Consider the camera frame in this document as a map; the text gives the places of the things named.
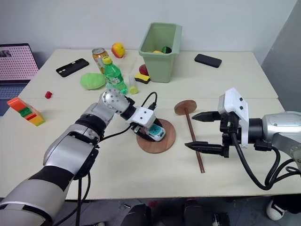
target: laptop screen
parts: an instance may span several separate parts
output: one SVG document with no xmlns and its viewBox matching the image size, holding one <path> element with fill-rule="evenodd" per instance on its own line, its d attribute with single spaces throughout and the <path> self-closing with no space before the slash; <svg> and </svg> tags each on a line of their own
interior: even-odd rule
<svg viewBox="0 0 301 226">
<path fill-rule="evenodd" d="M 27 43 L 0 45 L 0 82 L 30 81 L 38 72 Z"/>
</svg>

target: red block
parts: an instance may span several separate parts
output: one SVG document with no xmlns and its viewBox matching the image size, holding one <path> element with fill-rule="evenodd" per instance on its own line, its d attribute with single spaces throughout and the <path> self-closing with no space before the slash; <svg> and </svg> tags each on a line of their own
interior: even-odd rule
<svg viewBox="0 0 301 226">
<path fill-rule="evenodd" d="M 30 120 L 30 119 L 33 119 L 33 118 L 36 117 L 36 116 L 37 116 L 36 113 L 31 113 L 31 114 L 25 116 L 24 118 L 25 118 L 26 120 Z"/>
<path fill-rule="evenodd" d="M 46 94 L 45 94 L 45 97 L 46 97 L 47 99 L 50 99 L 51 96 L 52 96 L 52 93 L 51 93 L 50 91 L 47 91 Z"/>
</svg>

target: orange can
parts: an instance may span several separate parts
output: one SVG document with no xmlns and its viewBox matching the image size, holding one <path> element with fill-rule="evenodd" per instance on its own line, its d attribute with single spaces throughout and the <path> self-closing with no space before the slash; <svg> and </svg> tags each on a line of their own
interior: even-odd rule
<svg viewBox="0 0 301 226">
<path fill-rule="evenodd" d="M 108 57 L 109 54 L 107 51 L 105 51 L 104 48 L 95 48 L 92 50 L 92 56 L 95 60 L 95 63 L 97 64 L 100 72 L 104 74 L 104 63 L 103 63 L 103 57 Z"/>
</svg>

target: wooden rod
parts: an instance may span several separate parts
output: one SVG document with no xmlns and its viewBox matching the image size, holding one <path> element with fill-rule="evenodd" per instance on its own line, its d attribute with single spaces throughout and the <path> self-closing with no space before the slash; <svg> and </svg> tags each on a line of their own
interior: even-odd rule
<svg viewBox="0 0 301 226">
<path fill-rule="evenodd" d="M 196 136 L 194 135 L 193 127 L 192 127 L 192 124 L 191 124 L 191 121 L 190 121 L 190 117 L 189 117 L 189 114 L 188 114 L 188 111 L 187 111 L 186 108 L 185 108 L 185 115 L 186 115 L 186 119 L 187 119 L 187 122 L 188 122 L 188 126 L 189 126 L 189 130 L 190 130 L 191 138 L 192 138 L 192 141 L 194 142 L 194 141 L 196 141 Z M 197 151 L 196 151 L 196 154 L 197 154 L 198 165 L 199 165 L 199 168 L 201 170 L 201 173 L 205 173 L 205 169 L 204 169 L 204 165 L 203 165 L 203 161 L 202 161 L 201 155 Z"/>
</svg>

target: sponge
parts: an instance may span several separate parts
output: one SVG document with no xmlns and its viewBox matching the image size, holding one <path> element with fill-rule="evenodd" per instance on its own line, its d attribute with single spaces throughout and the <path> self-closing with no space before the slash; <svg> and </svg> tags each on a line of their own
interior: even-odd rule
<svg viewBox="0 0 301 226">
<path fill-rule="evenodd" d="M 99 73 L 86 73 L 81 76 L 80 84 L 85 89 L 98 89 L 105 84 L 105 77 Z"/>
<path fill-rule="evenodd" d="M 135 80 L 147 84 L 151 79 L 148 75 L 137 73 L 135 75 Z"/>
</svg>

